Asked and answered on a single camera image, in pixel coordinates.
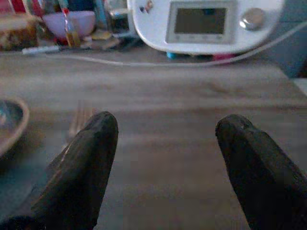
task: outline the cluttered countertop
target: cluttered countertop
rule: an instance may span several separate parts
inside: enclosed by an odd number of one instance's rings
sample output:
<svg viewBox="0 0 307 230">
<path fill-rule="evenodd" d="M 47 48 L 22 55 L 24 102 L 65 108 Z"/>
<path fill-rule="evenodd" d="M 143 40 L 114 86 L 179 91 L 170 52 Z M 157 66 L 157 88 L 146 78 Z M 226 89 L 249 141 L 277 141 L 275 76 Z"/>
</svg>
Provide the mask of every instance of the cluttered countertop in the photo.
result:
<svg viewBox="0 0 307 230">
<path fill-rule="evenodd" d="M 98 49 L 0 54 L 0 94 L 30 109 L 24 135 L 0 160 L 0 220 L 60 153 L 79 100 L 119 126 L 95 229 L 248 229 L 214 133 L 229 114 L 248 117 L 307 170 L 307 97 L 275 63 L 206 66 L 212 57 L 171 60 L 133 39 L 98 37 Z"/>
</svg>

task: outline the white appliance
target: white appliance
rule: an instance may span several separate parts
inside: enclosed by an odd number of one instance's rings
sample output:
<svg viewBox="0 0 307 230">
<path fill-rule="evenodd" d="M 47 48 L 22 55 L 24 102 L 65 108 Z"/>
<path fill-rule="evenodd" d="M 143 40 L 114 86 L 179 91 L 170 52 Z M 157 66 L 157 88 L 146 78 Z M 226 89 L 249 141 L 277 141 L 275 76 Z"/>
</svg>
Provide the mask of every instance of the white appliance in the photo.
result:
<svg viewBox="0 0 307 230">
<path fill-rule="evenodd" d="M 128 0 L 137 33 L 171 53 L 234 54 L 261 44 L 285 0 Z"/>
</svg>

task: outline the fork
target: fork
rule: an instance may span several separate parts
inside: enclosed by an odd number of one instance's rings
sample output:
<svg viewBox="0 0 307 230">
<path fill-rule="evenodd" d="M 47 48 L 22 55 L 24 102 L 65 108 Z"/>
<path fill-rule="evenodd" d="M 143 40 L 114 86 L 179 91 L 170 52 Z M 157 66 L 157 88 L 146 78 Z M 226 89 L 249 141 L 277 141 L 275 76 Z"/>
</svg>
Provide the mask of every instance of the fork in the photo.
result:
<svg viewBox="0 0 307 230">
<path fill-rule="evenodd" d="M 66 136 L 66 144 L 67 146 L 70 141 L 80 132 L 84 127 L 90 117 L 95 113 L 95 109 L 92 108 L 85 101 L 78 101 L 78 108 L 75 111 L 75 115 L 70 124 L 69 131 Z"/>
</svg>

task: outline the food package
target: food package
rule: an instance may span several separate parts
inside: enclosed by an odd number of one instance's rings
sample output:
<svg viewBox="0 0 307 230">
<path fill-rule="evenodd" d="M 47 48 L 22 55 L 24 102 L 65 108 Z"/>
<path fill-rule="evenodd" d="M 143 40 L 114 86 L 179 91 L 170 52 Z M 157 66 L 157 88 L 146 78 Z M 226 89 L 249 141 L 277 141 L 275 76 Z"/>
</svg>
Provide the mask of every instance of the food package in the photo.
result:
<svg viewBox="0 0 307 230">
<path fill-rule="evenodd" d="M 21 13 L 0 17 L 0 51 L 37 46 L 37 18 Z"/>
</svg>

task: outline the bowl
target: bowl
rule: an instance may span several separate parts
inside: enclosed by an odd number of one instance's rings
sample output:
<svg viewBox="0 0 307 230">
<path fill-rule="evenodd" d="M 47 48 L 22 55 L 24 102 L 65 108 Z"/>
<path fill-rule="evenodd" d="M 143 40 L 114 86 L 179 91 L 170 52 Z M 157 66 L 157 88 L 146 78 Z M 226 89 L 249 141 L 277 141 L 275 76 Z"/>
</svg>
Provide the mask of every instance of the bowl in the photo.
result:
<svg viewBox="0 0 307 230">
<path fill-rule="evenodd" d="M 0 158 L 18 141 L 30 117 L 21 99 L 0 98 Z"/>
<path fill-rule="evenodd" d="M 95 13 L 93 11 L 71 11 L 70 18 L 80 38 L 88 36 L 95 26 Z M 43 16 L 48 29 L 58 39 L 66 39 L 65 20 L 63 13 L 52 13 Z"/>
</svg>

